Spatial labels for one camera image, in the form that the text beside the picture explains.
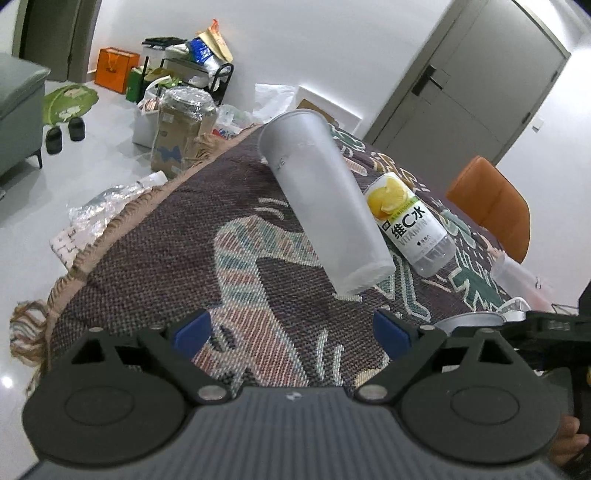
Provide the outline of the person's hand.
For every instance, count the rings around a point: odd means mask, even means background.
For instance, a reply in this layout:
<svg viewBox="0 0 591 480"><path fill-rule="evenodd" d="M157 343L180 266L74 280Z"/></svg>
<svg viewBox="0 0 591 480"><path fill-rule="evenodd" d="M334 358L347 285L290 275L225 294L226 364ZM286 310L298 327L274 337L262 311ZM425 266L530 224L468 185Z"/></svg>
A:
<svg viewBox="0 0 591 480"><path fill-rule="evenodd" d="M578 455L590 442L590 437L579 432L580 421L570 415L561 417L559 430L550 450L550 461L562 467Z"/></svg>

